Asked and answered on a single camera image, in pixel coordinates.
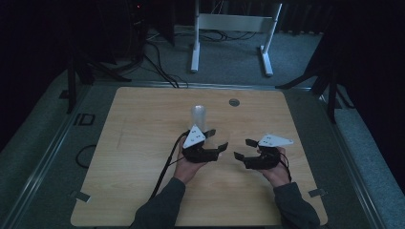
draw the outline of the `wire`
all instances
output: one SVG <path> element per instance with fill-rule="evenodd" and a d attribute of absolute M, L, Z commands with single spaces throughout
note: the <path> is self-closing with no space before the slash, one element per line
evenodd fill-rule
<path fill-rule="evenodd" d="M 95 147 L 95 146 L 96 146 L 96 145 L 88 145 L 88 146 L 85 146 L 85 147 L 83 147 L 83 148 L 77 153 L 77 155 L 76 155 L 76 157 L 75 157 L 75 162 L 77 163 L 78 166 L 80 166 L 81 168 L 84 168 L 84 169 L 88 169 L 88 168 L 89 168 L 88 165 L 82 164 L 82 163 L 80 162 L 79 157 L 80 157 L 81 153 L 83 153 L 85 150 L 87 150 L 87 149 L 89 149 L 89 148 L 92 148 L 92 147 Z"/>
<path fill-rule="evenodd" d="M 158 182 L 157 182 L 157 184 L 156 184 L 156 186 L 155 186 L 155 189 L 154 189 L 154 191 L 153 191 L 151 197 L 149 197 L 149 200 L 151 200 L 152 198 L 154 198 L 155 195 L 156 195 L 156 193 L 158 192 L 158 189 L 159 189 L 159 187 L 160 187 L 161 181 L 163 180 L 164 175 L 166 174 L 167 168 L 168 168 L 168 167 L 170 166 L 170 164 L 171 164 L 170 161 L 172 161 L 172 156 L 173 156 L 173 154 L 175 153 L 175 150 L 176 150 L 177 145 L 179 144 L 180 140 L 181 140 L 184 136 L 187 136 L 187 135 L 188 135 L 189 132 L 190 132 L 190 131 L 186 131 L 186 132 L 182 133 L 182 134 L 179 136 L 179 138 L 176 140 L 176 143 L 175 143 L 175 145 L 173 146 L 172 152 L 170 153 L 170 156 L 169 156 L 169 157 L 167 158 L 167 160 L 166 160 L 166 164 L 164 164 L 164 167 L 163 167 L 163 169 L 162 169 L 161 172 L 160 172 L 160 176 L 159 176 Z"/>
<path fill-rule="evenodd" d="M 146 54 L 145 54 L 144 56 L 145 56 L 146 60 L 148 60 L 149 63 L 151 63 L 151 64 L 155 67 L 155 69 L 158 71 L 158 73 L 159 73 L 168 83 L 170 83 L 170 84 L 172 85 L 173 88 L 178 88 L 178 87 L 179 87 L 179 85 L 177 84 L 177 82 L 175 82 L 176 85 L 174 85 L 173 82 L 172 82 L 172 80 L 173 80 L 173 81 L 176 81 L 176 80 L 174 80 L 171 76 L 168 76 L 168 75 L 166 75 L 165 73 L 163 73 L 163 72 L 161 71 L 161 69 L 159 68 L 159 66 L 157 66 Z"/>
<path fill-rule="evenodd" d="M 169 164 L 169 166 L 176 163 L 176 162 L 178 162 L 179 160 L 182 160 L 183 158 L 184 158 L 184 156 L 182 158 L 180 158 L 180 159 L 177 159 L 177 160 L 173 161 L 172 163 Z"/>
<path fill-rule="evenodd" d="M 155 44 L 152 44 L 150 42 L 146 42 L 146 44 L 148 44 L 148 45 L 152 46 L 153 48 L 155 48 L 156 52 L 158 53 L 158 65 L 153 63 L 153 61 L 146 54 L 144 55 L 146 60 L 148 60 L 154 66 L 154 68 L 157 70 L 156 72 L 151 71 L 151 70 L 148 70 L 148 71 L 151 71 L 151 72 L 154 72 L 154 73 L 157 73 L 157 74 L 161 75 L 167 82 L 169 82 L 173 86 L 173 88 L 179 88 L 180 87 L 178 81 L 175 78 L 177 78 L 179 81 L 185 83 L 186 88 L 188 88 L 188 83 L 185 80 L 183 80 L 181 77 L 179 77 L 178 75 L 169 74 L 169 73 L 167 73 L 167 72 L 165 72 L 163 70 L 163 67 L 161 66 L 159 48 Z"/>

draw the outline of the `metal frame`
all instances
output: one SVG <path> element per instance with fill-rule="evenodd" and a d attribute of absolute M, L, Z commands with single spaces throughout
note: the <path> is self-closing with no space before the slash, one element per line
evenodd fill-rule
<path fill-rule="evenodd" d="M 278 3 L 276 6 L 276 11 L 273 17 L 207 14 L 200 13 L 200 0 L 196 0 L 194 21 L 195 37 L 191 59 L 191 72 L 196 73 L 199 70 L 200 30 L 254 31 L 267 33 L 266 42 L 260 47 L 260 51 L 265 66 L 266 76 L 273 76 L 268 49 L 270 47 L 271 39 L 273 38 L 282 4 Z"/>

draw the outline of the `gray floor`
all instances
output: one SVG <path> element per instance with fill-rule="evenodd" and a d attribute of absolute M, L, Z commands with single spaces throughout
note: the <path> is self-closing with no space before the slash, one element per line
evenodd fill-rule
<path fill-rule="evenodd" d="M 263 43 L 262 35 L 245 41 L 202 42 L 197 73 L 189 72 L 192 37 L 177 37 L 175 47 L 160 39 L 152 41 L 159 46 L 165 71 L 181 77 L 190 87 L 272 90 L 273 86 L 289 82 L 304 71 L 320 38 L 310 34 L 276 34 L 270 49 L 274 69 L 271 78 L 264 76 L 258 58 L 257 47 Z M 146 47 L 146 54 L 157 60 L 152 46 Z M 70 215 L 75 200 L 69 198 L 69 194 L 80 190 L 86 175 L 86 170 L 75 163 L 75 155 L 83 147 L 96 144 L 118 87 L 168 86 L 161 83 L 160 76 L 148 71 L 151 69 L 152 66 L 144 62 L 141 68 L 126 74 L 133 79 L 131 83 L 117 83 L 99 74 L 94 86 L 79 85 L 83 99 L 73 114 L 66 114 L 67 101 L 58 99 L 60 92 L 66 89 L 66 74 L 55 80 L 0 155 L 1 221 L 10 222 L 8 213 L 15 203 L 20 203 L 18 206 L 22 206 L 23 211 L 13 211 L 19 216 L 15 228 L 73 228 Z M 299 87 L 308 88 L 313 80 Z M 345 108 L 336 110 L 338 123 L 331 125 L 324 112 L 325 104 L 318 98 L 302 90 L 289 90 L 285 94 L 315 181 L 328 192 L 322 197 L 329 216 L 328 226 L 373 228 L 383 222 L 386 228 L 404 228 L 403 194 L 398 193 L 358 113 Z M 77 114 L 96 115 L 95 124 L 75 125 Z M 49 152 L 56 154 L 48 161 L 49 170 L 42 171 L 44 179 L 36 186 L 25 186 L 42 156 Z M 372 163 L 373 168 L 378 165 L 377 170 L 370 169 L 370 160 L 360 163 L 366 154 L 375 156 Z M 91 155 L 92 149 L 89 149 L 82 159 L 90 160 Z M 373 182 L 373 176 L 384 182 Z M 356 177 L 361 177 L 365 190 L 357 187 L 358 180 L 353 179 Z M 35 195 L 21 204 L 17 200 L 24 187 L 32 188 L 31 193 Z M 375 209 L 364 205 L 368 201 Z"/>

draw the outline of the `person's right hand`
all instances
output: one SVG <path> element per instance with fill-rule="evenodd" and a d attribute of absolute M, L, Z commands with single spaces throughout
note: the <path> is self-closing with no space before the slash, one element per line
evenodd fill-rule
<path fill-rule="evenodd" d="M 283 154 L 284 156 L 286 155 L 286 149 L 282 147 L 277 147 L 279 152 Z M 284 156 L 281 156 L 281 159 L 283 160 L 284 163 L 286 163 L 286 158 Z M 276 167 L 269 169 L 269 170 L 258 170 L 260 173 L 263 174 L 263 176 L 270 182 L 271 186 L 273 188 L 285 185 L 290 183 L 289 178 L 288 178 L 288 172 L 286 167 L 282 163 L 278 163 Z"/>

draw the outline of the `wooden table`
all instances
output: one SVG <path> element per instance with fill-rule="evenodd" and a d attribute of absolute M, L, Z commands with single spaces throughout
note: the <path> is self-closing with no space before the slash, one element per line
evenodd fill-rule
<path fill-rule="evenodd" d="M 229 100 L 240 105 L 233 107 Z M 213 143 L 229 142 L 216 162 L 202 167 L 187 185 L 178 226 L 242 226 L 281 224 L 268 181 L 245 169 L 233 152 L 257 156 L 245 139 L 266 134 L 294 140 L 285 148 L 293 181 L 304 200 L 328 221 L 284 95 L 276 91 L 120 88 L 111 106 L 81 192 L 90 201 L 76 201 L 75 226 L 130 225 L 150 197 L 178 136 L 190 126 L 191 108 L 206 108 L 207 126 L 217 130 Z M 173 175 L 169 167 L 160 188 Z"/>

